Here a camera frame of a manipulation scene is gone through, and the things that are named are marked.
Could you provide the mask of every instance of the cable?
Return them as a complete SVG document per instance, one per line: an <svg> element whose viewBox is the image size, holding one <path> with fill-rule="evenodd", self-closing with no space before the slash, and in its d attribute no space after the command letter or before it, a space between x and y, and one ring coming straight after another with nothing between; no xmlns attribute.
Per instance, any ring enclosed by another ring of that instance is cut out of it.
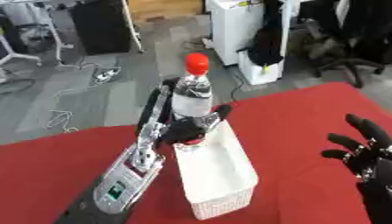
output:
<svg viewBox="0 0 392 224"><path fill-rule="evenodd" d="M85 89L85 91L88 91L91 88L96 88L96 87L99 87L103 84L108 83L109 81L112 81L113 77L117 76L121 72L121 68L118 66L118 63L119 63L118 58L116 60L115 66L113 66L111 68L104 68L103 66L95 64L95 63L83 64L83 61L84 61L84 56L82 57L78 66L71 65L70 67L77 67L79 69L82 69L85 67L94 66L94 71L92 74L92 77L94 77L94 85L89 86L89 87L67 88L67 89L60 90L59 92L57 92L56 94L54 94L52 96L52 98L54 98L54 100L56 101L55 105L57 105L57 103L59 102L59 98L65 92L72 92L72 91L82 90L82 89ZM115 71L113 73L108 73L108 72L101 73L101 76L96 76L96 72L98 71L98 68L111 69L112 71L114 71L113 69L115 69ZM55 126L61 125L61 128L63 129L64 133L71 133L71 132L79 130L75 127L69 127L69 123L71 121L71 118L74 115L74 113L72 111L53 109L53 110L50 110L50 112L57 113L57 115L46 124L46 126L45 126L46 129L50 129Z"/></svg>
<svg viewBox="0 0 392 224"><path fill-rule="evenodd" d="M245 81L240 76L238 76L235 71L233 71L233 76L236 80L238 80L240 82L240 84L231 91L230 97L233 102L237 102L237 100L235 99L235 92L243 87L243 85L245 84Z"/></svg>
<svg viewBox="0 0 392 224"><path fill-rule="evenodd" d="M101 85L103 85L103 84L105 84L105 83L107 83L107 82L108 82L108 81L103 82L103 83L99 83L99 84L96 84L96 83L95 83L95 85L89 86L89 87L62 89L62 90L60 90L59 92L57 92L56 94L54 94L52 98L55 99L55 101L56 101L55 104L57 104L57 102L59 102L60 96L62 96L65 92L72 92L72 91L82 90L82 89L85 89L86 91L88 91L90 88L99 87L99 86L101 86ZM79 130L79 129L75 128L75 127L68 127L68 125L69 125L69 123L70 123L70 121L71 121L71 118L72 118L72 116L74 115L74 113L73 113L72 111L68 111L68 110L57 110L57 109L52 109L52 110L49 110L49 111L50 111L50 112L53 112L53 113L58 113L58 114L57 114L54 118L52 118L52 119L46 124L46 126L45 126L46 129L50 129L50 128L53 128L53 127L55 127L55 126L58 126L58 125L61 125L61 124L62 124L62 127L61 127L61 128L63 129L64 133L71 133L71 132L74 132L74 131L78 131L78 130Z"/></svg>

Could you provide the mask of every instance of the plastic water bottle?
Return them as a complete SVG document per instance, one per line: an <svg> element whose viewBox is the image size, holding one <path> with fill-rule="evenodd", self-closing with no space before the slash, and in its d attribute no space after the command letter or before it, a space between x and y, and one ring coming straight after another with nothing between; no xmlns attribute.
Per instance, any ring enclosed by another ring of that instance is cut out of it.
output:
<svg viewBox="0 0 392 224"><path fill-rule="evenodd" d="M176 119L202 117L211 112L213 94L207 78L208 57L191 53L185 60L186 75L174 89L171 106Z"/></svg>

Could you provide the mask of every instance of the black cable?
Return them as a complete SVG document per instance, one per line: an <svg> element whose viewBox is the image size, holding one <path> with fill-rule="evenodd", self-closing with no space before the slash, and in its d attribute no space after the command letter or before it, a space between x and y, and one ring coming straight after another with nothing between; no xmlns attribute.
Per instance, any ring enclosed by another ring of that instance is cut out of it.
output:
<svg viewBox="0 0 392 224"><path fill-rule="evenodd" d="M245 81L244 81L240 76L238 76L235 72L233 72L233 76L234 76L234 78L235 78L236 80L238 80L238 81L240 82L240 85L238 85L237 87L235 87L235 88L231 91L230 97L231 97L231 100L232 100L233 102L237 102L237 100L235 99L235 92L238 91L240 88L243 87L243 85L245 84Z"/></svg>

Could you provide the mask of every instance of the black bag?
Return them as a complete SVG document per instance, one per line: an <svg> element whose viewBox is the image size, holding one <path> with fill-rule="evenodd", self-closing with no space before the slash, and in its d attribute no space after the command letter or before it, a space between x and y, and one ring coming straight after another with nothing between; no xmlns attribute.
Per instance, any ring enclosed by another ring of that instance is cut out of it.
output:
<svg viewBox="0 0 392 224"><path fill-rule="evenodd" d="M278 0L265 0L264 26L260 29L250 47L249 59L260 67L267 67L279 63L282 57L282 3Z"/></svg>
<svg viewBox="0 0 392 224"><path fill-rule="evenodd" d="M87 54L130 50L130 29L125 24L120 1L78 3L70 9L70 14Z"/></svg>

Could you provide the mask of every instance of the red bottle cap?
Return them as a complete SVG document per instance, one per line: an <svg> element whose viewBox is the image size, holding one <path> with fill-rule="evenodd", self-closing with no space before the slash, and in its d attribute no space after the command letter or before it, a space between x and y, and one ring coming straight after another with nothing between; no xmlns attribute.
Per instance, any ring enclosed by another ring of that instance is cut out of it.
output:
<svg viewBox="0 0 392 224"><path fill-rule="evenodd" d="M208 57L202 53L188 54L185 60L186 71L195 76L201 76L208 71Z"/></svg>

